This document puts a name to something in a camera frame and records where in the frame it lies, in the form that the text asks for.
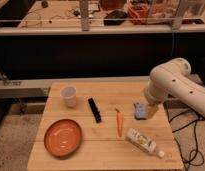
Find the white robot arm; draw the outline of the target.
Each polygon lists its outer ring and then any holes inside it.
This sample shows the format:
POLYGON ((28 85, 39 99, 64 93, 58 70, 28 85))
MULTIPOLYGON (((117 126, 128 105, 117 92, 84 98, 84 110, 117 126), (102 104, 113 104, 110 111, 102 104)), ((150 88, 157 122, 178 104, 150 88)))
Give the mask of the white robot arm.
POLYGON ((154 67, 144 95, 150 105, 163 103, 168 95, 205 117, 205 87, 191 81, 191 65, 184 58, 174 58, 154 67))

